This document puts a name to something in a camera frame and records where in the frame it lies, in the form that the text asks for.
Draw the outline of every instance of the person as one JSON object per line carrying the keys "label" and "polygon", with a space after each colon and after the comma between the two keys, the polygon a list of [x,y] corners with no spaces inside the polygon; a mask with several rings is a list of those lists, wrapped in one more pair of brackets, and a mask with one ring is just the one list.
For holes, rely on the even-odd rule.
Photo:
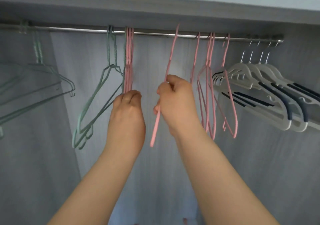
{"label": "person", "polygon": [[[206,224],[279,224],[202,128],[191,84],[168,75],[157,93]],[[108,224],[145,134],[140,92],[119,95],[102,154],[48,224]]]}

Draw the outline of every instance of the metal rod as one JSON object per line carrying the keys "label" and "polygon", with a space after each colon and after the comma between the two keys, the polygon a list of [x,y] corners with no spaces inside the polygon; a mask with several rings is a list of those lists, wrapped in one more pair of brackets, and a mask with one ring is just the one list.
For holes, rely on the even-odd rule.
{"label": "metal rod", "polygon": [[[85,33],[106,33],[107,26],[88,26],[88,25],[62,25],[62,24],[30,24],[29,26],[21,26],[19,23],[0,23],[0,29],[18,30],[25,32],[26,29],[35,29],[37,31],[49,31],[49,32],[85,32]],[[113,27],[113,33],[122,35],[124,34],[124,27]],[[174,30],[155,30],[155,29],[134,29],[135,35],[144,36],[162,36],[162,37],[174,37]],[[201,33],[200,39],[207,39],[210,33]],[[198,32],[186,32],[179,31],[179,38],[196,38]],[[216,33],[215,40],[226,41],[228,35],[226,33]],[[267,42],[280,44],[283,42],[283,35],[249,35],[249,34],[233,34],[230,37],[230,41],[246,41],[246,42]]]}

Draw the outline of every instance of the bundle of pink hangers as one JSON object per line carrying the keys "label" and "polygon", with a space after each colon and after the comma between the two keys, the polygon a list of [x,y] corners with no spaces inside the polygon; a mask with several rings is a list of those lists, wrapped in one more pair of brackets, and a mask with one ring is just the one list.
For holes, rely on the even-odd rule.
{"label": "bundle of pink hangers", "polygon": [[[169,62],[167,65],[167,70],[166,70],[166,74],[164,77],[165,78],[164,81],[167,80],[167,75],[168,75],[169,68],[170,68],[174,45],[175,45],[175,42],[178,37],[178,29],[179,29],[179,25],[176,28],[176,33],[175,33],[174,40],[172,43]],[[125,58],[126,59],[126,66],[125,66],[126,68],[125,68],[125,77],[124,77],[125,79],[124,79],[124,88],[123,88],[124,93],[126,93],[132,89],[132,76],[133,76],[132,60],[133,60],[133,37],[134,37],[133,34],[134,34],[133,28],[126,28],[126,55],[125,55],[126,56],[126,58]],[[197,38],[198,38],[198,42],[197,42],[196,52],[194,55],[195,57],[194,57],[192,71],[191,71],[191,76],[190,76],[190,83],[191,84],[193,83],[193,78],[194,78],[194,70],[195,70],[195,64],[196,64],[198,48],[199,48],[200,32],[198,33]],[[237,114],[236,114],[236,110],[235,110],[235,106],[234,106],[234,102],[233,102],[233,98],[232,98],[232,92],[231,92],[228,76],[227,76],[228,74],[227,74],[227,71],[224,69],[223,73],[224,73],[225,80],[226,80],[226,83],[228,86],[228,91],[229,91],[231,105],[232,105],[234,119],[235,119],[234,131],[231,130],[231,127],[226,119],[226,116],[223,113],[222,108],[219,105],[217,98],[214,95],[213,80],[211,78],[211,76],[212,76],[211,59],[212,59],[212,52],[213,52],[213,47],[214,47],[215,33],[210,33],[210,35],[208,36],[208,39],[209,39],[209,41],[208,41],[208,45],[207,45],[206,62],[204,64],[204,66],[201,68],[201,70],[198,74],[198,77],[197,77],[197,90],[198,90],[198,95],[199,95],[202,127],[206,130],[206,132],[209,131],[210,137],[212,139],[215,138],[216,126],[217,126],[216,125],[215,103],[217,103],[218,109],[219,109],[220,113],[222,114],[222,117],[224,118],[224,122],[222,125],[223,130],[226,129],[225,125],[227,125],[232,137],[235,138],[237,135],[237,130],[238,130],[238,119],[237,119]],[[221,67],[224,67],[224,64],[225,64],[226,53],[227,53],[227,50],[229,47],[229,42],[230,42],[230,34],[228,34],[228,40],[227,40],[226,48],[225,48],[224,55],[222,58]],[[204,94],[203,94],[201,83],[200,83],[200,76],[204,72],[204,70],[206,70],[206,82],[205,82],[206,83],[206,88],[205,88],[206,89],[206,96],[204,96]],[[211,123],[210,123],[209,94],[211,95],[212,112],[213,112],[212,128],[211,128]],[[159,108],[158,113],[157,113],[157,117],[156,117],[156,121],[155,121],[155,126],[154,126],[153,133],[152,133],[152,137],[151,137],[151,142],[150,142],[151,147],[153,147],[153,145],[154,145],[156,133],[158,130],[160,113],[161,113],[161,111]]]}
{"label": "bundle of pink hangers", "polygon": [[[178,29],[179,29],[179,25],[176,28],[176,34],[174,36],[174,40],[172,43],[172,47],[171,47],[171,53],[170,53],[170,57],[169,57],[169,62],[168,62],[168,66],[167,66],[167,70],[166,70],[166,74],[165,74],[165,80],[167,80],[167,75],[169,72],[169,68],[170,68],[170,63],[171,63],[171,59],[172,59],[172,54],[173,54],[173,49],[174,49],[174,44],[176,42],[176,39],[178,37]],[[193,67],[192,67],[192,71],[191,71],[191,76],[190,76],[190,83],[193,83],[193,78],[194,78],[194,70],[195,70],[195,64],[196,64],[196,59],[197,59],[197,54],[198,54],[198,47],[199,47],[199,40],[200,40],[200,32],[198,33],[198,42],[197,42],[197,47],[196,47],[196,52],[195,52],[195,57],[194,57],[194,62],[193,62]],[[229,95],[230,95],[230,100],[231,100],[231,105],[232,105],[232,109],[233,109],[233,114],[234,114],[234,119],[235,119],[235,129],[234,131],[232,131],[225,114],[222,111],[221,106],[218,103],[217,98],[214,95],[214,88],[213,88],[213,80],[211,78],[212,76],[212,70],[211,70],[211,59],[212,59],[212,52],[213,52],[213,46],[214,46],[214,39],[215,39],[215,33],[210,33],[209,35],[209,41],[208,41],[208,47],[207,47],[207,56],[206,56],[206,62],[205,65],[202,67],[202,69],[200,70],[198,77],[197,77],[197,86],[198,86],[198,95],[199,95],[199,102],[200,102],[200,112],[201,112],[201,123],[202,123],[202,127],[206,130],[206,132],[209,131],[210,133],[210,137],[212,139],[215,138],[215,134],[216,134],[216,113],[215,113],[215,103],[217,103],[218,109],[220,111],[220,113],[222,114],[222,117],[224,118],[224,122],[222,125],[223,130],[225,131],[226,127],[225,125],[227,125],[231,135],[233,138],[236,137],[237,135],[237,130],[238,130],[238,118],[237,118],[237,113],[235,110],[235,104],[233,102],[233,98],[232,98],[232,92],[231,92],[231,88],[230,88],[230,84],[229,84],[229,80],[228,80],[228,74],[227,71],[224,69],[223,73],[226,79],[226,83],[228,86],[228,90],[229,90]],[[230,42],[230,34],[228,34],[228,41],[226,44],[226,48],[224,51],[224,55],[222,58],[222,66],[224,67],[225,64],[225,60],[226,60],[226,53],[229,47],[229,42]],[[206,99],[204,99],[204,94],[202,91],[202,87],[201,87],[201,83],[200,83],[200,76],[201,74],[204,72],[204,70],[206,70]],[[209,119],[209,94],[211,94],[211,102],[212,102],[212,112],[213,112],[213,126],[211,129],[211,124],[210,124],[210,119]],[[205,112],[206,114],[206,119],[204,119],[203,117],[203,113]],[[158,109],[158,114],[157,114],[157,118],[156,118],[156,122],[155,122],[155,126],[153,129],[153,133],[152,133],[152,138],[151,138],[151,142],[150,142],[150,146],[153,147],[154,145],[154,141],[155,141],[155,136],[158,130],[158,125],[159,125],[159,119],[160,119],[160,108]]]}

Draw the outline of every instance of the hand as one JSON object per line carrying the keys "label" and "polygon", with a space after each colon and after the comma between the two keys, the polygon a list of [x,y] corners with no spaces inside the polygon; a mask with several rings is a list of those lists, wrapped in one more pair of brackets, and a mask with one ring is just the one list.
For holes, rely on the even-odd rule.
{"label": "hand", "polygon": [[113,102],[106,151],[138,156],[146,137],[146,124],[141,109],[141,94],[131,90]]}
{"label": "hand", "polygon": [[201,124],[191,84],[176,75],[168,75],[167,82],[163,82],[158,87],[157,94],[160,95],[160,99],[153,111],[157,114],[160,106],[170,133],[176,137]]}

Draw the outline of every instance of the person's left arm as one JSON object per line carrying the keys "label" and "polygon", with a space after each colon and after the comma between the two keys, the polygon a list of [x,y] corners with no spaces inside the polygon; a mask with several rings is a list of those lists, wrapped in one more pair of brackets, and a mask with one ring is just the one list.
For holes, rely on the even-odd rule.
{"label": "person's left arm", "polygon": [[145,134],[140,92],[132,90],[118,96],[102,154],[48,224],[108,224]]}

